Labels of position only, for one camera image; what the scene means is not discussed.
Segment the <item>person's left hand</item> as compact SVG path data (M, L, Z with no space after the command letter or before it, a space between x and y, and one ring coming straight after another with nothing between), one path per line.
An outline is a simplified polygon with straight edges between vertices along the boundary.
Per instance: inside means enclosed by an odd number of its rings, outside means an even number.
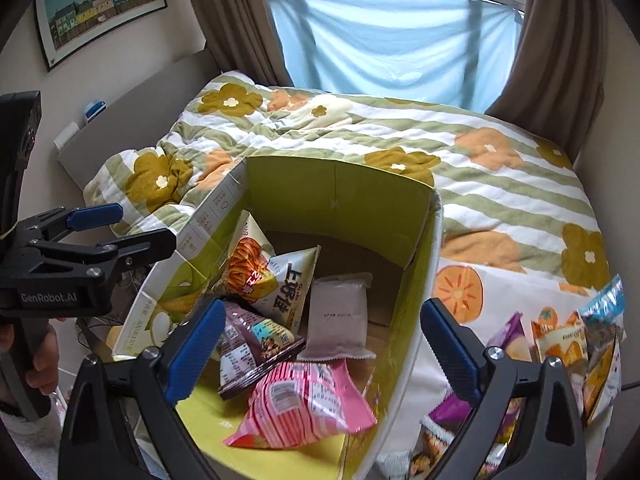
M1 326L1 353L8 352L14 341L14 328L12 325ZM58 361L60 360L60 350L58 350L58 336L51 324L47 326L46 336L34 354L34 367L30 370L26 379L32 388L38 389L47 396L58 386ZM1 401L13 402L8 388L1 384Z

